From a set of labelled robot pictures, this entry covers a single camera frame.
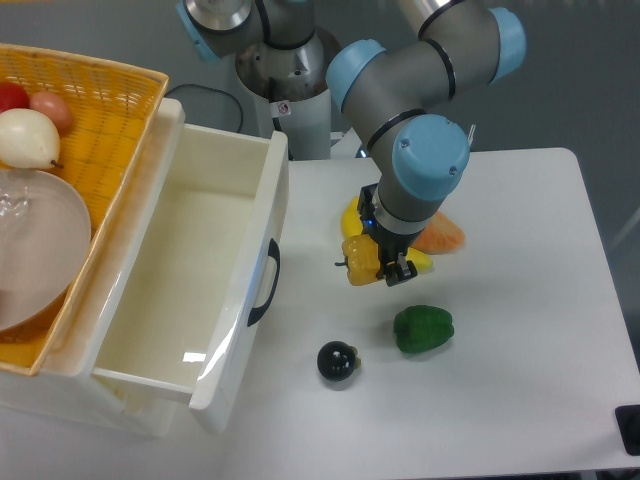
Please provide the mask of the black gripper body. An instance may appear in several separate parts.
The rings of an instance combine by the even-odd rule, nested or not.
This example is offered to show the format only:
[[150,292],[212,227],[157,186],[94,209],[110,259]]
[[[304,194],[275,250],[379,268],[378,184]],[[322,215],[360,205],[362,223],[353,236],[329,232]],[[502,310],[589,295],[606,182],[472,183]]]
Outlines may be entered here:
[[382,265],[398,262],[407,255],[408,248],[423,230],[423,222],[400,220],[383,206],[378,185],[361,188],[357,211],[363,232],[378,245],[378,258]]

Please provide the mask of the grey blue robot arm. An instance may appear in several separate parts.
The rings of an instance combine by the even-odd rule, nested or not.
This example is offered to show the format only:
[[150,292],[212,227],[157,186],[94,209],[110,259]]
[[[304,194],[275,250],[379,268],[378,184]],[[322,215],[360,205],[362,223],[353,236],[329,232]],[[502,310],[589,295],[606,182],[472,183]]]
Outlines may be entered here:
[[388,285],[415,277],[409,247],[459,184],[470,156],[466,134],[432,108],[492,84],[523,62],[519,18],[475,1],[403,1],[415,31],[389,52],[363,39],[328,57],[310,1],[181,1],[176,10],[206,61],[259,51],[267,97],[293,101],[322,82],[381,177],[362,188],[358,213],[376,247],[375,276]]

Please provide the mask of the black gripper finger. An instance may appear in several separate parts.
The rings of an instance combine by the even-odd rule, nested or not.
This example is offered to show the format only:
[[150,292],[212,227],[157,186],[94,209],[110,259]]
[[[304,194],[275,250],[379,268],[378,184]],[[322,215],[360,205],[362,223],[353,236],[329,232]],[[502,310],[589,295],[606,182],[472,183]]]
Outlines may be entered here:
[[415,264],[405,255],[399,255],[396,260],[386,263],[382,267],[382,273],[388,287],[405,283],[418,275]]

